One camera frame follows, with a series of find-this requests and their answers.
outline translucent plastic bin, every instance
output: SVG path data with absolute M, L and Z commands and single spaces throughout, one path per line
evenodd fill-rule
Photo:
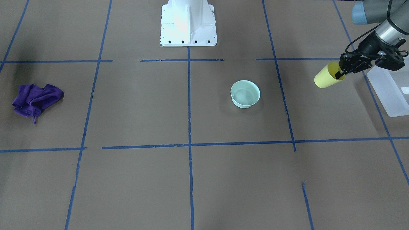
M 368 72 L 376 94 L 390 117 L 409 115 L 409 58 L 398 71 L 374 66 Z

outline plastic container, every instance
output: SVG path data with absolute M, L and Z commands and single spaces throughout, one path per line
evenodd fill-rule
M 240 108 L 249 108 L 260 99 L 260 90 L 251 81 L 241 80 L 230 89 L 231 100 Z
M 374 66 L 368 79 L 390 117 L 409 115 L 409 58 L 398 71 Z

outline grid line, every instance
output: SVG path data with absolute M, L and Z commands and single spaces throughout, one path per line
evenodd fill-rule
M 24 64 L 24 63 L 82 63 L 98 62 L 98 60 L 51 60 L 51 61 L 2 61 L 4 64 Z M 99 62 L 113 62 L 113 60 L 100 60 Z
M 282 96 L 283 96 L 284 108 L 285 108 L 285 112 L 286 112 L 286 114 L 287 114 L 288 128 L 290 129 L 290 135 L 291 135 L 292 145 L 293 145 L 293 147 L 294 147 L 294 152 L 297 152 L 297 147 L 295 146 L 295 141 L 294 141 L 294 134 L 293 134 L 293 132 L 292 132 L 290 114 L 288 113 L 287 102 L 286 102 L 286 100 L 285 100 L 285 94 L 284 94 L 283 83 L 281 82 L 281 75 L 280 75 L 279 63 L 278 63 L 278 61 L 277 61 L 276 51 L 275 51 L 275 49 L 274 49 L 273 37 L 271 36 L 270 24 L 269 24 L 269 22 L 268 22 L 267 11 L 266 11 L 266 9 L 265 9 L 264 0 L 261 0 L 261 2 L 263 3 L 265 22 L 267 23 L 268 34 L 269 34 L 269 36 L 270 36 L 271 49 L 272 49 L 272 51 L 273 51 L 274 62 L 275 62 L 275 65 L 276 65 L 277 75 L 278 75 L 278 79 L 279 79 L 279 83 L 280 83 L 281 94 L 282 94 Z
M 0 153 L 26 153 L 26 152 L 52 152 L 52 151 L 78 151 L 87 149 L 85 147 L 79 148 L 47 148 L 47 149 L 3 149 Z
M 90 120 L 90 114 L 91 114 L 91 108 L 92 108 L 92 100 L 93 100 L 93 97 L 94 97 L 95 84 L 97 82 L 99 66 L 100 66 L 100 63 L 101 63 L 103 45 L 104 45 L 104 42 L 105 42 L 105 35 L 106 35 L 107 28 L 108 28 L 109 15 L 111 13 L 111 7 L 112 7 L 112 0 L 109 1 L 108 13 L 107 13 L 107 16 L 106 16 L 105 27 L 104 27 L 104 31 L 103 31 L 103 35 L 102 35 L 102 41 L 101 41 L 101 47 L 99 49 L 97 67 L 96 67 L 95 75 L 94 75 L 94 82 L 92 84 L 90 102 L 88 104 L 88 112 L 87 112 L 87 118 L 85 120 L 85 125 L 84 125 L 84 133 L 83 133 L 83 136 L 82 136 L 81 148 L 84 147 L 85 138 L 86 138 L 86 135 L 87 135 L 88 122 Z M 76 173 L 75 173 L 75 183 L 74 183 L 74 186 L 72 187 L 70 205 L 68 207 L 68 213 L 67 213 L 67 220 L 65 221 L 65 230 L 68 230 L 68 226 L 69 226 L 69 223 L 70 223 L 72 205 L 73 205 L 73 202 L 74 202 L 75 189 L 76 189 L 76 185 L 77 185 L 77 182 L 78 182 L 78 176 L 79 176 L 79 169 L 80 169 L 80 162 L 81 162 L 81 158 L 82 158 L 82 153 L 83 153 L 83 149 L 81 149 L 79 151 L 79 154 L 78 154 L 78 162 L 77 162 Z
M 356 141 L 379 141 L 389 140 L 389 137 L 383 138 L 344 138 L 344 139 L 316 139 L 316 140 L 295 140 L 296 143 L 322 143 L 322 142 L 356 142 Z M 393 137 L 394 140 L 409 140 L 409 137 Z M 283 141 L 256 141 L 256 142 L 210 142 L 210 143 L 191 143 L 193 147 L 198 146 L 223 146 L 223 145 L 256 145 L 256 144 L 291 144 L 292 140 Z M 144 149 L 144 148 L 173 148 L 188 147 L 186 144 L 156 144 L 156 145 L 128 145 L 128 146 L 104 146 L 102 150 L 113 149 Z
M 0 65 L 0 72 L 3 70 L 4 64 L 7 61 L 7 56 L 10 53 L 11 46 L 13 45 L 14 39 L 16 38 L 16 35 L 17 35 L 17 32 L 18 32 L 18 29 L 20 28 L 21 22 L 23 21 L 23 18 L 24 18 L 25 12 L 27 11 L 27 7 L 28 7 L 29 2 L 30 2 L 30 0 L 26 1 L 26 5 L 24 6 L 23 13 L 21 14 L 21 17 L 20 17 L 20 20 L 19 20 L 19 22 L 17 24 L 16 30 L 14 31 L 13 37 L 11 38 L 9 47 L 7 48 L 6 54 L 4 55 L 3 62 Z
M 167 61 L 224 61 L 224 59 L 144 59 L 140 62 L 167 62 Z
M 191 125 L 191 84 L 190 84 L 190 47 L 187 47 L 187 85 L 188 85 L 188 135 L 189 135 L 189 179 L 190 179 L 190 225 L 195 229 L 195 213 L 193 208 L 193 169 L 192 169 L 192 125 Z
M 339 58 L 257 58 L 256 61 L 339 60 Z
M 305 200 L 306 207 L 307 207 L 308 220 L 310 221 L 311 230 L 314 230 L 314 223 L 312 222 L 310 204 L 308 203 L 308 197 L 307 197 L 307 191 L 306 191 L 306 181 L 304 181 L 302 187 L 303 187 L 303 193 L 304 193 L 304 200 Z

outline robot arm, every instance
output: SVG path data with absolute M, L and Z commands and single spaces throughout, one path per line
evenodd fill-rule
M 385 2 L 385 0 L 372 0 L 372 2 L 379 3 Z M 361 37 L 371 32 L 359 43 L 356 50 L 353 52 L 348 51 L 351 44 L 345 49 L 345 53 L 341 55 L 339 61 L 338 72 L 330 72 L 334 79 L 343 79 L 346 74 L 369 69 L 373 66 L 371 63 L 373 60 L 376 60 L 375 64 L 377 66 L 393 71 L 397 71 L 405 65 L 403 57 L 407 56 L 408 53 L 406 51 L 401 52 L 399 47 L 406 42 L 405 37 L 409 35 L 409 0 L 404 1 L 400 7 L 394 7 L 394 12 L 390 16 L 392 0 L 388 0 L 388 2 L 387 19 L 372 29 L 372 32 L 369 31 L 363 34 Z M 320 86 L 317 77 L 316 84 L 321 88 L 327 87 Z

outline purple cloth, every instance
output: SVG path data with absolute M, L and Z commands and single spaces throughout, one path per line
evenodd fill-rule
M 14 111 L 25 117 L 33 117 L 33 123 L 36 118 L 52 104 L 59 101 L 64 92 L 59 88 L 47 84 L 44 88 L 36 85 L 21 85 L 18 87 L 18 95 L 12 105 Z

